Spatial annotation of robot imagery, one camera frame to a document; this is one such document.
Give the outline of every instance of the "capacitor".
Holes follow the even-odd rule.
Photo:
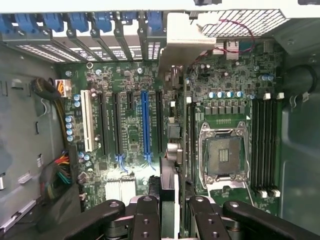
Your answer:
[[[71,123],[71,122],[67,122],[66,124],[65,124],[65,128],[66,129],[72,129],[74,127],[74,125]]]
[[[253,100],[253,99],[256,98],[256,95],[255,95],[255,94],[249,94],[249,95],[247,95],[246,97],[247,97],[248,99],[250,99],[250,100]]]
[[[80,94],[76,94],[76,95],[73,96],[73,100],[75,100],[75,101],[80,101],[80,99],[81,99],[81,95]]]
[[[213,99],[215,97],[215,93],[214,92],[209,92],[209,98]]]
[[[100,135],[99,135],[99,134],[96,135],[96,136],[94,137],[94,140],[95,140],[96,142],[100,141]]]
[[[141,67],[138,67],[138,69],[136,70],[136,72],[138,74],[143,74],[144,73],[144,70],[141,68]]]
[[[72,142],[74,140],[74,136],[73,135],[69,135],[69,136],[66,137],[66,140],[68,142]]]
[[[76,108],[79,108],[79,107],[81,106],[81,103],[80,103],[79,101],[75,101],[75,102],[74,102],[74,106],[75,106]]]
[[[242,93],[242,91],[237,91],[237,92],[235,92],[235,96],[236,96],[237,98],[242,98],[243,95],[244,95],[244,94]]]
[[[275,79],[275,76],[273,76],[272,74],[269,74],[268,81],[273,81],[274,79]]]
[[[78,152],[78,158],[83,159],[85,156],[85,153],[83,151]]]
[[[83,156],[83,159],[85,160],[85,161],[89,161],[90,160],[90,154],[85,154],[84,156]]]
[[[93,92],[93,93],[91,93],[91,97],[92,97],[93,99],[96,99],[96,98],[98,97],[98,95],[97,95],[96,92]]]
[[[222,92],[222,91],[218,91],[217,93],[216,93],[216,97],[217,98],[223,98],[224,97],[224,93]]]
[[[74,121],[74,117],[73,116],[66,116],[64,120],[66,123],[72,123]]]
[[[226,94],[225,94],[225,96],[226,96],[227,98],[232,98],[233,95],[234,95],[234,93],[233,93],[232,91],[227,91]]]
[[[268,81],[268,74],[260,75],[259,79],[262,80],[262,81]]]
[[[67,130],[66,130],[66,134],[69,135],[69,136],[72,135],[72,134],[73,134],[72,129],[67,129]]]
[[[90,162],[90,161],[87,161],[86,163],[85,163],[85,166],[86,167],[90,167],[92,165],[92,163]]]

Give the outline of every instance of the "blue capacitor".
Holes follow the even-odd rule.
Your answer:
[[[73,116],[66,116],[65,117],[65,122],[66,123],[72,123],[74,121],[74,117]]]
[[[66,129],[72,129],[74,127],[74,125],[71,123],[71,122],[67,122],[66,124],[65,124],[65,128]]]
[[[275,79],[275,76],[273,76],[272,74],[269,74],[268,81],[273,81],[274,79]]]
[[[85,157],[85,153],[83,151],[78,152],[78,158],[83,159]]]
[[[84,155],[84,156],[83,156],[83,159],[84,159],[85,161],[89,161],[89,160],[90,160],[90,155],[89,155],[89,154]]]
[[[259,76],[259,79],[261,79],[262,81],[268,81],[268,74],[263,74]]]
[[[79,101],[75,101],[75,102],[74,102],[74,106],[75,106],[76,108],[78,108],[78,107],[81,106],[81,103],[80,103]]]
[[[255,94],[249,94],[249,95],[247,96],[247,98],[250,99],[250,100],[253,100],[253,99],[256,98],[256,95],[255,95]]]
[[[236,96],[237,98],[242,98],[243,95],[244,95],[244,94],[242,93],[242,91],[237,91],[237,92],[235,93],[235,96]]]
[[[227,91],[226,94],[225,94],[225,96],[226,96],[227,98],[232,98],[233,95],[234,95],[234,93],[233,93],[232,91]]]
[[[67,135],[70,136],[70,135],[72,135],[72,133],[73,133],[72,129],[67,129],[67,130],[66,130],[66,134],[67,134]]]
[[[74,136],[72,136],[72,135],[67,136],[67,137],[66,137],[66,140],[67,140],[68,142],[72,142],[72,141],[74,140]]]
[[[73,100],[75,100],[75,101],[80,101],[80,99],[81,99],[81,95],[80,94],[76,94],[76,95],[73,96]]]
[[[214,92],[209,92],[209,98],[213,99],[215,97],[215,93]]]
[[[217,98],[223,98],[224,97],[224,93],[222,92],[222,91],[218,91],[217,93],[216,93],[216,97]]]

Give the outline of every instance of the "circuit board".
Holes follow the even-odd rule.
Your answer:
[[[251,53],[240,54],[238,60],[227,59],[225,55],[204,57],[197,62],[190,71],[187,76],[187,86],[192,102],[188,106],[188,135],[190,161],[194,163],[194,165],[191,166],[188,171],[192,176],[191,178],[194,179],[198,194],[210,195],[220,205],[227,200],[240,200],[249,204],[251,203],[248,189],[230,188],[228,186],[214,190],[206,189],[204,184],[205,180],[201,180],[202,176],[199,171],[199,169],[202,168],[200,160],[203,157],[199,151],[204,149],[205,146],[203,148],[201,147],[202,143],[199,142],[200,138],[198,137],[205,125],[207,128],[214,130],[212,131],[214,134],[222,133],[221,136],[223,136],[214,137],[212,139],[213,141],[210,142],[212,144],[208,145],[210,146],[209,153],[212,153],[212,155],[216,154],[217,159],[220,157],[219,160],[213,161],[222,162],[222,166],[224,167],[222,170],[214,169],[214,173],[216,174],[217,171],[220,171],[221,175],[225,176],[225,173],[230,171],[230,168],[232,170],[235,166],[231,159],[227,159],[225,153],[228,153],[228,156],[232,156],[232,154],[237,155],[239,162],[236,162],[235,167],[238,172],[234,169],[231,172],[237,173],[240,178],[244,177],[251,182],[250,193],[254,205],[272,214],[276,215],[278,213],[279,198],[274,196],[262,198],[258,194],[260,188],[256,186],[257,183],[255,185],[254,180],[252,180],[252,175],[254,174],[259,178],[260,176],[258,175],[261,173],[261,175],[264,174],[262,178],[271,178],[270,176],[266,176],[265,172],[267,170],[263,169],[263,165],[273,164],[274,173],[272,172],[272,178],[274,180],[272,180],[272,186],[279,186],[282,102],[276,99],[277,94],[281,91],[282,79],[279,74],[279,69],[282,66],[282,62],[283,51],[280,47],[275,46],[271,51],[265,52],[263,44],[261,44],[257,45]],[[265,125],[253,126],[253,121],[257,122],[261,118],[253,107],[253,104],[258,101],[260,104],[266,104],[267,106],[271,106],[271,103],[268,103],[268,101],[273,101],[274,106],[272,111],[274,111],[273,115],[275,119],[272,119],[271,113],[269,113],[269,115],[265,113],[264,116],[262,116]],[[268,112],[270,107],[263,106],[264,110]],[[272,122],[271,126],[267,126],[266,124],[268,119]],[[226,141],[226,139],[231,141],[235,140],[235,137],[226,134],[226,131],[237,129],[239,124],[245,126],[248,135],[247,146],[243,144],[246,139],[242,139],[240,151],[237,153],[237,150],[234,150],[234,148],[232,149],[231,147],[223,145],[223,141]],[[266,140],[258,139],[255,137],[255,133],[263,133],[268,130],[274,132],[274,135],[267,139],[267,144],[274,139],[274,147],[272,148],[270,146],[270,149],[273,149],[272,154],[274,154],[274,156],[268,155],[267,160],[259,163],[260,159],[263,159],[263,156],[256,157],[256,154],[259,153],[254,151],[253,145],[259,143],[260,145],[257,147],[262,149],[261,144],[265,143],[264,141]],[[217,153],[215,153],[212,149],[219,148],[218,146],[221,146],[223,150],[220,152],[216,151]],[[209,159],[207,166],[208,172],[210,172],[209,168],[212,168],[210,161]]]
[[[241,54],[238,60],[215,54],[202,58],[187,73],[186,95],[172,87],[167,79],[157,78],[156,62],[60,65],[60,78],[71,82],[71,94],[64,98],[65,113],[73,119],[69,144],[76,145],[79,152],[79,172],[84,176],[82,184],[86,192],[86,208],[92,208],[106,199],[119,199],[128,204],[133,196],[148,194],[149,177],[160,175],[159,159],[165,157],[165,146],[172,142],[170,136],[167,136],[169,118],[174,117],[182,127],[182,103],[186,101],[188,160],[192,163],[187,173],[188,178],[194,182],[197,194],[210,195],[220,205],[232,199],[250,202],[244,188],[208,191],[199,181],[201,174],[198,172],[199,156],[202,154],[199,151],[202,145],[199,144],[199,134],[203,125],[217,130],[236,129],[243,123],[248,133],[247,145],[241,136],[226,141],[235,146],[234,153],[239,156],[237,173],[251,183],[254,205],[276,215],[279,198],[261,198],[257,194],[260,189],[252,184],[251,173],[263,171],[260,165],[252,161],[252,155],[256,154],[252,143],[261,144],[262,141],[253,141],[253,120],[257,115],[253,109],[255,101],[262,101],[266,94],[274,100],[281,90],[278,69],[282,64],[282,56],[282,50],[278,47],[265,52],[262,45],[257,45],[253,52]],[[85,94],[89,95],[88,104],[84,101]],[[84,129],[86,116],[83,115],[83,105],[91,106],[91,118],[85,120],[89,123],[92,119],[90,151],[86,151],[85,145],[88,130]],[[281,101],[277,101],[274,106],[280,113]],[[277,114],[272,122],[280,126],[281,115]],[[273,175],[276,179],[273,184],[277,186],[280,130],[278,127],[275,131],[273,149]],[[210,146],[208,144],[203,148],[210,150]],[[231,150],[223,149],[223,161],[228,162]],[[254,169],[247,176],[248,162]]]
[[[62,65],[59,72],[61,78],[71,80],[72,96],[78,96],[82,90],[90,91],[96,140],[91,152],[85,151],[81,106],[75,106],[77,101],[72,97],[64,98],[66,116],[74,118],[74,139],[69,144],[76,145],[80,154],[79,172],[85,173],[86,207],[92,208],[106,198],[120,199],[128,204],[130,198],[148,194],[149,177],[160,175],[159,157],[164,156],[163,146],[167,142],[165,119],[169,109],[164,105],[168,105],[175,94],[174,91],[162,91],[163,83],[156,78],[158,65],[95,63],[88,69],[84,63]],[[143,98],[148,101],[145,112]],[[83,98],[78,102],[84,104]],[[149,120],[146,130],[149,130],[150,139],[149,160],[144,153],[145,117]]]

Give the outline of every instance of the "blue pcie slot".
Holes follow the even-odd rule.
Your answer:
[[[141,107],[142,107],[143,153],[144,153],[144,159],[151,166],[153,153],[151,152],[151,143],[150,143],[149,93],[147,91],[141,92],[141,103],[142,103]]]

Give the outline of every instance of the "wire bundle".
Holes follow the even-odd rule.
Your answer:
[[[63,135],[64,147],[67,147],[67,133],[65,126],[65,108],[64,103],[61,99],[61,93],[58,89],[52,86],[43,78],[36,78],[30,83],[32,91],[37,94],[40,98],[49,100],[53,103],[60,123],[60,128]]]
[[[212,54],[214,50],[219,50],[219,51],[222,51],[224,53],[243,54],[243,53],[248,53],[248,52],[250,52],[251,50],[253,50],[255,48],[255,46],[256,46],[255,36],[253,35],[252,31],[246,25],[244,25],[242,23],[239,23],[237,21],[232,21],[232,20],[228,20],[228,19],[220,19],[219,21],[222,22],[222,23],[232,23],[232,24],[240,26],[241,28],[246,29],[248,31],[248,33],[250,34],[250,37],[251,37],[251,40],[252,40],[252,45],[249,48],[247,48],[245,50],[242,50],[242,51],[230,51],[230,50],[227,50],[227,49],[224,49],[224,48],[215,47],[215,48],[210,49],[210,50],[206,51],[205,53],[199,55],[193,61],[193,63],[191,63],[191,66],[194,65],[195,63],[197,63],[203,57],[206,57],[206,56],[209,56],[210,54]],[[207,27],[216,27],[216,26],[217,26],[217,24],[206,24],[202,29],[205,29]]]
[[[69,162],[68,151],[64,151],[61,157],[54,160],[54,163],[58,165],[59,171],[57,172],[57,175],[60,177],[60,179],[65,184],[71,184],[70,162]]]
[[[41,195],[50,201],[59,198],[72,183],[68,151],[45,166],[40,175]]]

